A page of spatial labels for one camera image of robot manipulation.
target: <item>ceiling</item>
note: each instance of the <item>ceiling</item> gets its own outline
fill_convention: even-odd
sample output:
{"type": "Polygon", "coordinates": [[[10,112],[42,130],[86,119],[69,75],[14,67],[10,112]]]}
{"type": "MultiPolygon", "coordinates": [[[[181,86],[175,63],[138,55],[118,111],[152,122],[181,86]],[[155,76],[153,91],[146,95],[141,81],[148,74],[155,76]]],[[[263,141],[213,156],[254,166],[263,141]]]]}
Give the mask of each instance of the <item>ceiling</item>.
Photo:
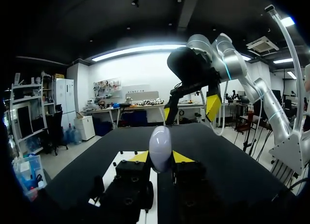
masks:
{"type": "MultiPolygon", "coordinates": [[[[263,61],[271,71],[293,67],[292,63],[272,63],[291,56],[279,28],[264,12],[271,0],[136,0],[136,5],[132,5],[134,0],[40,1],[17,2],[16,55],[70,64],[133,44],[187,41],[195,33],[212,42],[224,32],[238,51],[253,58],[251,62],[263,61]],[[264,35],[280,50],[257,57],[246,44],[264,35]]],[[[296,26],[287,29],[304,67],[309,63],[309,49],[296,26]]]]}
{"type": "MultiPolygon", "coordinates": [[[[277,70],[277,71],[273,72],[273,74],[275,74],[277,77],[279,77],[281,79],[292,80],[292,77],[287,73],[288,71],[291,71],[294,75],[296,75],[294,68],[277,70]]],[[[304,78],[304,76],[305,76],[305,69],[304,68],[301,69],[301,74],[302,74],[302,77],[304,78]]]]}

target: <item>air conditioner unit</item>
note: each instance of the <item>air conditioner unit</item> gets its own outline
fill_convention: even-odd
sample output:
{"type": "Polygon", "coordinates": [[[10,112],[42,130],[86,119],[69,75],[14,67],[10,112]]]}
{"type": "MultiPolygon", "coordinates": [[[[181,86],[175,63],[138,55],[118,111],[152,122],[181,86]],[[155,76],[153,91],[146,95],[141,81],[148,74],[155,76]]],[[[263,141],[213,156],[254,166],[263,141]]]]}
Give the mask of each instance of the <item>air conditioner unit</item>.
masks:
{"type": "Polygon", "coordinates": [[[266,36],[263,36],[255,41],[252,41],[251,43],[248,43],[247,47],[248,49],[253,49],[260,53],[270,51],[272,49],[279,50],[279,48],[274,43],[272,43],[272,41],[270,41],[266,36]]]}

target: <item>white refrigerator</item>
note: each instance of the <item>white refrigerator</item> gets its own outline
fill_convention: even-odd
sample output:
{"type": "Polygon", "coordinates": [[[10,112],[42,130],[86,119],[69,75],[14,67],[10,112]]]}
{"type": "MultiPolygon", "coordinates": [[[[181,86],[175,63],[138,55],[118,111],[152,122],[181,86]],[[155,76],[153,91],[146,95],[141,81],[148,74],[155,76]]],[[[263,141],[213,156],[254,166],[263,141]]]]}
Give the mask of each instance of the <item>white refrigerator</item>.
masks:
{"type": "Polygon", "coordinates": [[[62,105],[62,127],[64,130],[74,125],[76,108],[74,101],[74,80],[56,79],[54,86],[55,105],[62,105]]]}

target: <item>black tabletop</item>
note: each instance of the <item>black tabletop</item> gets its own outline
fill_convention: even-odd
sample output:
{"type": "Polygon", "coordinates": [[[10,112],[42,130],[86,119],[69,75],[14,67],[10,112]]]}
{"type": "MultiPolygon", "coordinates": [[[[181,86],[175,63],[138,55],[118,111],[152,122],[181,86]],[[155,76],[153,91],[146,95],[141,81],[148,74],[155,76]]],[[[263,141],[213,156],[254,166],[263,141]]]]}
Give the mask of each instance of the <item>black tabletop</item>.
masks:
{"type": "MultiPolygon", "coordinates": [[[[77,200],[88,201],[94,176],[103,176],[119,151],[148,149],[155,127],[118,128],[102,137],[65,167],[46,191],[62,208],[77,200]]],[[[200,123],[169,127],[172,149],[199,160],[207,169],[207,179],[225,204],[248,201],[253,204],[272,198],[284,185],[237,146],[200,123]]],[[[174,198],[171,174],[158,175],[158,223],[173,223],[174,198]]]]}

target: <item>robotic arm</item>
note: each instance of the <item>robotic arm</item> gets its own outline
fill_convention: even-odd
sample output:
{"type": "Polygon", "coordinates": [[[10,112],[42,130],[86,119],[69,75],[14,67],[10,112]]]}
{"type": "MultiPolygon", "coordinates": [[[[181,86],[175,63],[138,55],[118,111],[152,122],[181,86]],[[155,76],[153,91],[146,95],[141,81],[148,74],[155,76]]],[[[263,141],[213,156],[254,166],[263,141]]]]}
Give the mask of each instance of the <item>robotic arm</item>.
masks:
{"type": "MultiPolygon", "coordinates": [[[[273,6],[266,9],[274,19],[279,17],[273,6]]],[[[285,27],[280,28],[288,41],[287,37],[290,39],[290,36],[285,27]]],[[[310,160],[310,131],[301,133],[302,115],[297,117],[292,129],[281,105],[265,81],[259,78],[253,82],[250,79],[244,59],[227,35],[221,33],[211,44],[205,36],[195,34],[189,38],[186,47],[178,48],[170,54],[167,63],[182,81],[181,86],[171,90],[170,100],[165,106],[167,124],[173,123],[181,97],[207,85],[209,91],[206,118],[209,122],[214,121],[222,103],[219,84],[238,79],[251,103],[254,104],[259,99],[263,101],[265,113],[273,129],[275,146],[270,153],[277,160],[271,173],[283,183],[288,181],[294,172],[299,175],[302,173],[310,160]]]]}

